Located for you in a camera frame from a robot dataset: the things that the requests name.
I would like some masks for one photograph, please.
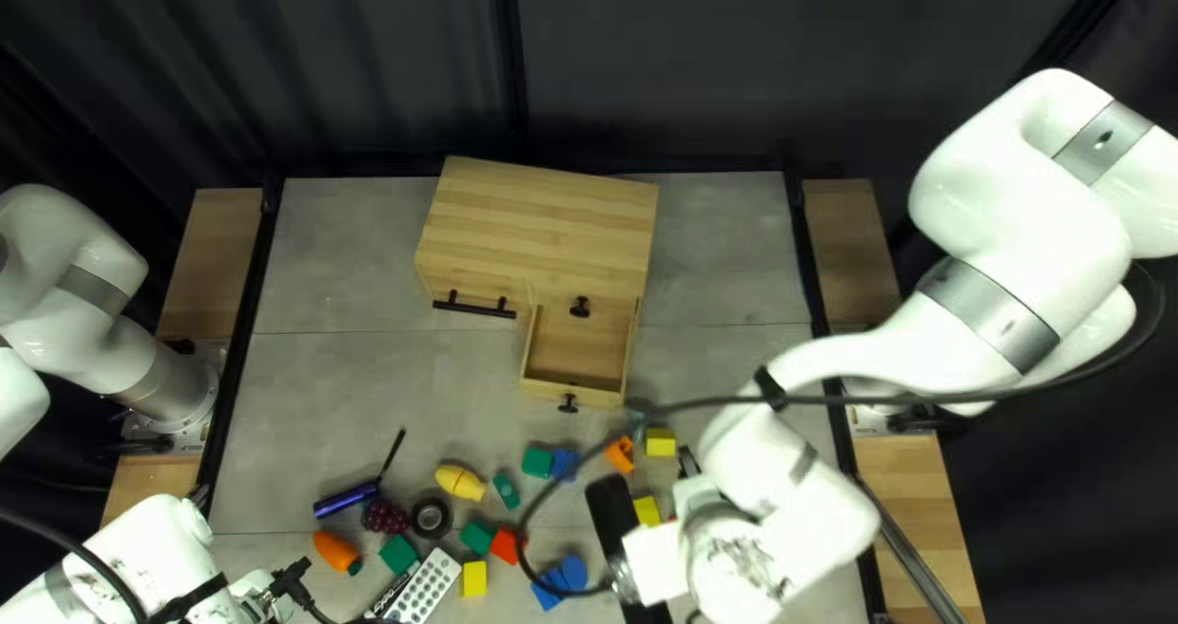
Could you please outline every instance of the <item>green block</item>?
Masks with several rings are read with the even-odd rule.
[[[482,520],[471,520],[458,535],[458,540],[466,544],[466,547],[478,556],[484,556],[487,551],[491,550],[491,539],[494,538],[495,530]]]
[[[508,479],[507,473],[501,472],[496,474],[492,483],[495,484],[495,492],[499,494],[499,499],[503,500],[503,506],[508,507],[508,511],[519,506],[519,493],[511,485],[511,480]]]
[[[380,559],[389,565],[389,570],[393,573],[404,573],[406,569],[417,562],[417,551],[401,535],[396,535],[389,539],[389,543],[380,549],[379,555]]]
[[[528,447],[523,451],[523,473],[541,479],[548,479],[552,470],[552,452]]]

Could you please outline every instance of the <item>wooden platform edge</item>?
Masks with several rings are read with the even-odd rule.
[[[260,208],[260,190],[197,192],[155,332],[160,339],[227,339],[233,332]],[[151,496],[186,496],[199,470],[198,454],[120,457],[101,525]]]
[[[832,326],[869,327],[900,304],[871,180],[805,180],[819,286]],[[859,472],[971,624],[984,624],[973,567],[935,436],[853,440]],[[875,544],[895,624],[937,622],[882,539]]]

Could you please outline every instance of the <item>red block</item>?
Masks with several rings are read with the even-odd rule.
[[[499,527],[495,538],[491,539],[491,555],[511,565],[518,563],[519,558],[515,552],[515,532]]]

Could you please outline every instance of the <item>black knob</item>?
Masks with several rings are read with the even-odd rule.
[[[577,305],[569,310],[569,313],[577,317],[589,317],[589,298],[577,297]]]
[[[573,399],[576,399],[576,398],[577,398],[576,394],[565,394],[564,396],[564,403],[561,404],[561,405],[556,405],[556,410],[558,410],[558,411],[561,411],[561,412],[563,412],[565,414],[576,414],[576,413],[581,412],[581,411],[577,410],[577,405],[573,403]]]

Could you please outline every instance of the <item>white remote control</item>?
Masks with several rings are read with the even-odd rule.
[[[434,612],[462,573],[462,565],[442,549],[434,549],[421,569],[401,591],[397,600],[379,617],[404,624],[422,624]]]

